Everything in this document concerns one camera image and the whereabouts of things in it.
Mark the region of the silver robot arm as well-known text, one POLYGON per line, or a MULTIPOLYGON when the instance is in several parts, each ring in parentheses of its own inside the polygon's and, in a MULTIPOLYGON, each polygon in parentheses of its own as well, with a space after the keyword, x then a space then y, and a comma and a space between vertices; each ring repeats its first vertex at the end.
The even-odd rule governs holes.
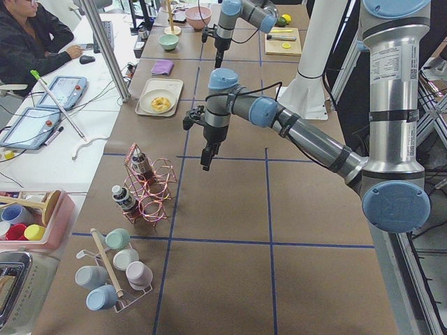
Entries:
POLYGON ((214 67, 221 67, 224 52, 230 48, 239 18, 268 34, 277 23, 278 17, 279 12, 271 1, 223 0, 218 23, 212 30, 214 46, 217 49, 214 67))
POLYGON ((429 1, 361 1, 360 39, 369 50, 369 156, 362 157, 305 119, 337 39, 346 1, 316 1, 298 73, 278 99, 258 96, 238 74, 216 67, 199 118, 208 170, 237 115, 269 127, 341 176, 362 200, 367 220, 386 232, 409 232, 430 215, 424 169, 416 160, 419 42, 430 28, 429 1))

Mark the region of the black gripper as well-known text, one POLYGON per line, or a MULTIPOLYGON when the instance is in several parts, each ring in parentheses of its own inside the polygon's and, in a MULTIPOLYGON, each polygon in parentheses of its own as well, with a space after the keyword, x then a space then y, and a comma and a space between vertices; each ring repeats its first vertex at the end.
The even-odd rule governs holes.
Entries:
POLYGON ((230 48, 231 39, 230 38, 222 38, 220 36, 216 36, 214 40, 214 46, 217 50, 215 56, 215 68, 220 68, 222 61, 224 60, 224 53, 230 48))
POLYGON ((226 139, 228 127, 204 126, 203 136, 207 140, 205 148, 202 150, 200 164, 204 171, 210 169, 212 159, 219 153, 221 143, 226 139))

